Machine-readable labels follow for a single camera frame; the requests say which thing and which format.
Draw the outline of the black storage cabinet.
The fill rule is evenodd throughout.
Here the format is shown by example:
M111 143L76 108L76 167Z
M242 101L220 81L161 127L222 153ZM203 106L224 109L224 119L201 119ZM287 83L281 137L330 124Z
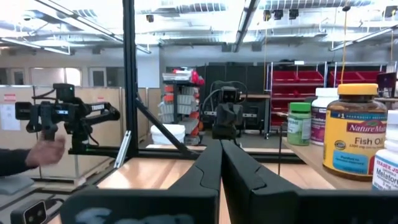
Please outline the black storage cabinet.
M215 122L216 108L220 101L222 86L233 86L238 89L238 104L243 106L241 95L269 94L266 90L266 71L264 67L248 63L219 63L197 67L197 72L205 84L200 87L200 117L205 128ZM243 122L236 128L243 130Z

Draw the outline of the person's forearm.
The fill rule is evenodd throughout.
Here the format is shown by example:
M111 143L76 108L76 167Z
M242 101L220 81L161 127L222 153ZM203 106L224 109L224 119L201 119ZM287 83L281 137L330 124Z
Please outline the person's forearm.
M0 149L0 177L19 174L31 169L25 162L29 152L29 149Z

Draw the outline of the dark monitor screen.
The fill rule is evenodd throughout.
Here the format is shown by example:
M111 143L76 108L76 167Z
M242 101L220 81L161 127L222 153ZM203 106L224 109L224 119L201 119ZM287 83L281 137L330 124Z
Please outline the dark monitor screen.
M398 98L398 74L380 73L376 77L378 95L381 98Z

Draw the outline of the beige partition panel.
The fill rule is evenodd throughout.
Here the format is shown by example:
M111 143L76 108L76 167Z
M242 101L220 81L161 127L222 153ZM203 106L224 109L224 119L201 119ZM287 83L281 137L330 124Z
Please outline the beige partition panel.
M51 86L29 86L29 85L0 85L0 104L15 104L17 101L34 101L32 96L44 94L52 89ZM4 101L4 94L13 93L16 95L15 102ZM123 88L106 87L82 87L75 88L75 96L81 98L85 103L98 103L107 101L117 108L121 113L118 121L107 121L93 126L92 136L100 146L119 146L124 132L125 122L125 91ZM38 134L28 133L25 130L27 121L21 122L20 131L5 131L0 127L0 148L25 149L34 145ZM62 160L55 165L40 167L22 173L37 180L67 180L75 185L81 184L92 174L99 172L109 166L111 159L106 156L78 156L65 153Z

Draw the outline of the green-capped green caffeine bottle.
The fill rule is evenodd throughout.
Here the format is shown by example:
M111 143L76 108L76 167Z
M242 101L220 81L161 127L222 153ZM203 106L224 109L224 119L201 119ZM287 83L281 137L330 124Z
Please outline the green-capped green caffeine bottle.
M311 104L291 102L287 117L287 141L295 146L307 146L311 138Z

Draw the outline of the amber fish oil bottle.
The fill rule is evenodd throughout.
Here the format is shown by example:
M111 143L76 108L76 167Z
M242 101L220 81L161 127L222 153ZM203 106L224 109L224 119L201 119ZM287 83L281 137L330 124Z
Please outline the amber fish oil bottle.
M338 85L326 107L323 168L345 179L369 182L377 151L384 148L387 107L376 101L375 83Z

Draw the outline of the wooden workbench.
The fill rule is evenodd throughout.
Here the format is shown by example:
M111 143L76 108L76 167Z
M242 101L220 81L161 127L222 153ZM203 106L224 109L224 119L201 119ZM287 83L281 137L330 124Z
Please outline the wooden workbench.
M271 96L269 94L241 95L244 106L243 130L259 131L264 139L269 138L271 128Z

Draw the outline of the person's hand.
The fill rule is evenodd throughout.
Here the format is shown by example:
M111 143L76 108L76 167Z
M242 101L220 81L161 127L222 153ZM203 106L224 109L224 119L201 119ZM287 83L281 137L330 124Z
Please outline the person's hand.
M53 141L40 139L29 151L25 164L28 167L57 164L65 153L65 137L57 136Z

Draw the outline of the white melatonin bottle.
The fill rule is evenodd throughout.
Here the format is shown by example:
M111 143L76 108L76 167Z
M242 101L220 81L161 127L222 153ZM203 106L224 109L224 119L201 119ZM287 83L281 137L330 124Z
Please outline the white melatonin bottle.
M375 154L372 187L376 190L398 190L398 110L387 115L384 149Z

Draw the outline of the white paper sheet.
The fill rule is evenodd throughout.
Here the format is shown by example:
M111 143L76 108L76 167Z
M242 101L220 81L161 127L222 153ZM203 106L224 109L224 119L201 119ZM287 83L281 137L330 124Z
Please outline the white paper sheet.
M16 119L14 104L0 104L0 127L5 131L20 131L21 122Z

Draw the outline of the metal rack with red bins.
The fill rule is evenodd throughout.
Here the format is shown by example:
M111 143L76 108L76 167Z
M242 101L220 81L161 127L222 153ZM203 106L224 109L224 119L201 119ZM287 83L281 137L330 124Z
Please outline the metal rack with red bins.
M286 131L284 115L289 103L315 96L327 86L327 62L270 62L266 70L266 90L270 94L269 133Z
M398 61L330 62L325 67L324 86L336 88L342 83L376 83L380 73L398 71Z

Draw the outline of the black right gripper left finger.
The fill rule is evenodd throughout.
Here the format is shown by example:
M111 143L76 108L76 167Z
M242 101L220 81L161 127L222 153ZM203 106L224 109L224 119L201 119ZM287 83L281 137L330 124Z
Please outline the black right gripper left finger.
M220 211L222 146L209 144L189 170L170 186L182 196L172 207L170 224L218 224Z

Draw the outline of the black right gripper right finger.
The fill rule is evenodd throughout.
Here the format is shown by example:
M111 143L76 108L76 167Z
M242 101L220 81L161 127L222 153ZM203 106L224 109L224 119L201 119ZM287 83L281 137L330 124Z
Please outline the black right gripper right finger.
M222 181L232 224L294 224L299 189L232 142L222 141Z

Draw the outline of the black aluminium extrusion frame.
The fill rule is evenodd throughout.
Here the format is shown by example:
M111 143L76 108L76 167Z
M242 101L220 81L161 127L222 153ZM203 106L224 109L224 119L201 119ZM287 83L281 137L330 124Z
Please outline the black aluminium extrusion frame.
M126 102L126 127L131 131L131 141L127 150L127 159L133 157L145 157L156 159L188 159L195 160L201 153L191 151L183 143L177 141L172 134L155 118L155 116L141 103L138 94L137 85L137 67L136 67L136 44L135 44L135 18L134 18L134 0L123 0L123 44L124 44L124 77L125 77L125 102ZM171 151L162 151L161 149L140 149L137 131L137 109L159 130L165 134L165 137L171 141L176 149ZM119 149L111 146L88 146L88 149L70 149L69 154L84 156L108 156L116 158ZM248 152L258 162L263 163L282 163L282 164L303 164L293 152Z

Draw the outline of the silver aluminium bracket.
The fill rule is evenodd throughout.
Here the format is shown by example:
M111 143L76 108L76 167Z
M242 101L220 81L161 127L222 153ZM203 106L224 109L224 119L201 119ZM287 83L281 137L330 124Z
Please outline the silver aluminium bracket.
M119 169L124 164L130 141L131 141L131 131L128 130L124 134L123 141L120 145L118 155L114 162L115 169Z

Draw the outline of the rack with grey red bins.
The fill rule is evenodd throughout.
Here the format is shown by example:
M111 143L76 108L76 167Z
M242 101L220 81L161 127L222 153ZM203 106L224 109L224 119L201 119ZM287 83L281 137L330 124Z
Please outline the rack with grey red bins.
M162 74L164 94L158 104L161 123L188 146L201 143L200 87L204 79L196 70L173 69Z

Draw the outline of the grey cushion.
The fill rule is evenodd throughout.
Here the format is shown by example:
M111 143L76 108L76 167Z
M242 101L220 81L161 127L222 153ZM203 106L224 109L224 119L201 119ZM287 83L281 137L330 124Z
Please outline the grey cushion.
M15 175L0 177L0 195L12 195L30 185L27 177Z

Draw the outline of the white bottle with purple label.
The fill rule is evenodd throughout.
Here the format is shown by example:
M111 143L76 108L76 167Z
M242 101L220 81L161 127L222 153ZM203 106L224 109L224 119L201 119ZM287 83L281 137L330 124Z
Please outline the white bottle with purple label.
M326 108L338 99L337 88L317 88L312 101L311 143L322 146L325 136Z

